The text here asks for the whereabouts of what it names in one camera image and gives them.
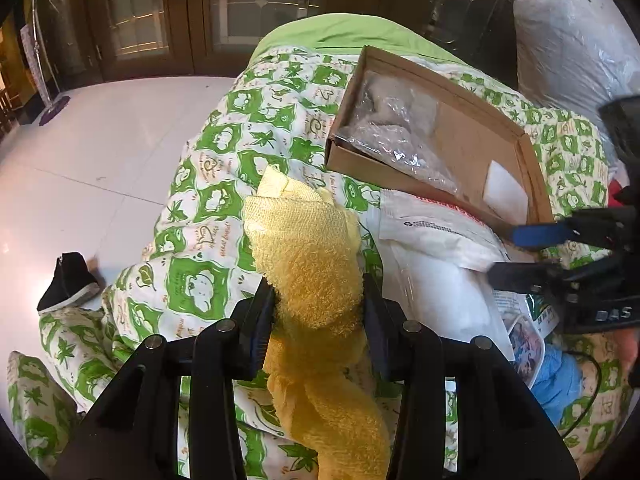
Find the person's right hand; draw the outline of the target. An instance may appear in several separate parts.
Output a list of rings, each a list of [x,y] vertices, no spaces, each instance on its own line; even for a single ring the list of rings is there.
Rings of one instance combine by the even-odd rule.
[[[625,372],[630,373],[639,354],[638,328],[614,330],[612,337],[617,346],[617,355]]]

